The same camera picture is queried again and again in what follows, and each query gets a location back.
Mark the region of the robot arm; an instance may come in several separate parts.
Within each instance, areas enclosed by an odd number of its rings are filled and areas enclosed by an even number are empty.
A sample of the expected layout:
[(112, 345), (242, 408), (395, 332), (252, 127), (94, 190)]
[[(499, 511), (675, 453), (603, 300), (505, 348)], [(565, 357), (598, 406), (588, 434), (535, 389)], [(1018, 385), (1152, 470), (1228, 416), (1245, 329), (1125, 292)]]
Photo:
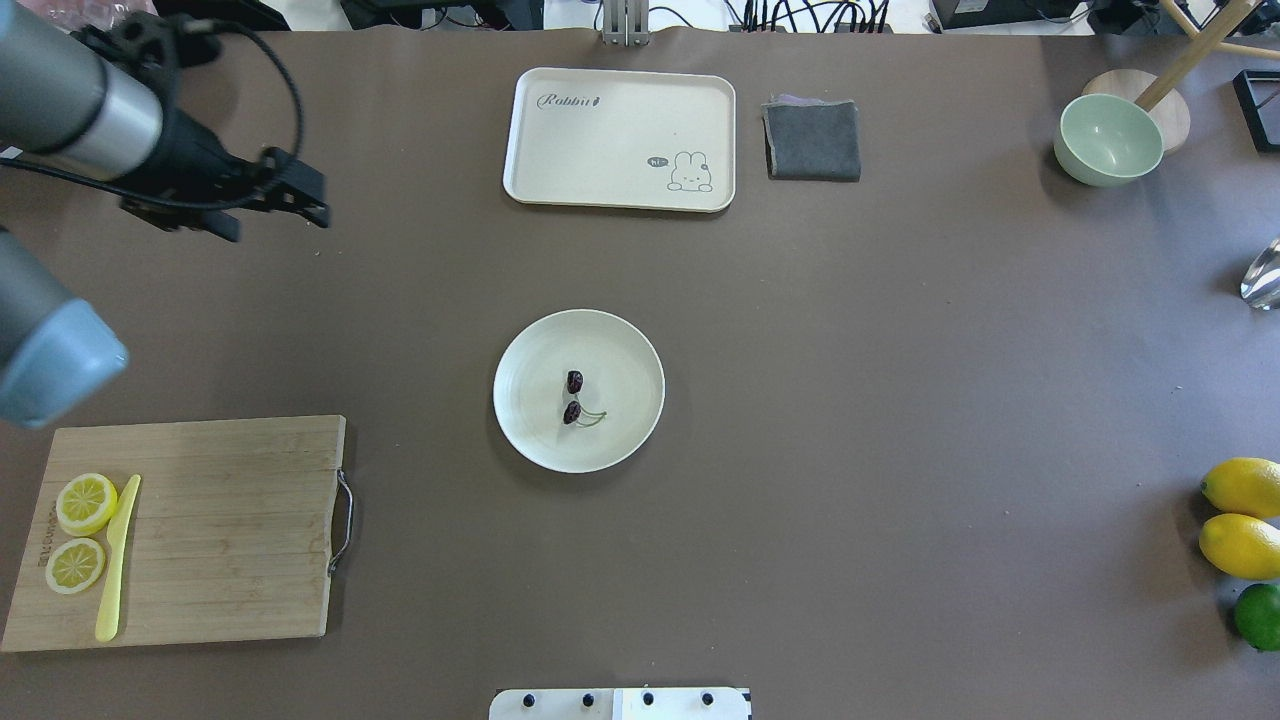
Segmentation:
[[(233, 154), (180, 105), (184, 72), (252, 44), (291, 99), (288, 147)], [(326, 228), (324, 174), (302, 159), (305, 106), (260, 32), (232, 19), (134, 12), (109, 29), (64, 29), (3, 4), (3, 177), (44, 178), (60, 208), (73, 188), (115, 199), (164, 232), (241, 238), (239, 211), (288, 213)], [(40, 254), (3, 225), (3, 420), (41, 429), (114, 382), (131, 363), (120, 336)]]

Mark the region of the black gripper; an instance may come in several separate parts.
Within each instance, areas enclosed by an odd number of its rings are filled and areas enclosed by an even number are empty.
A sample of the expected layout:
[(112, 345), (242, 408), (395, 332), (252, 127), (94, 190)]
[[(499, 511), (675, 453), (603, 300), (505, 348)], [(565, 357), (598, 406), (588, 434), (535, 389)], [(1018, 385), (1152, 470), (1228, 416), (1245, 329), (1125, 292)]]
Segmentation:
[(215, 133), (177, 110), (166, 118), (152, 154), (140, 168), (141, 200), (120, 209), (165, 232), (197, 231), (241, 240), (228, 210), (255, 201), (256, 211), (285, 211), (329, 228), (326, 177), (284, 149), (264, 149), (259, 167), (225, 150)]

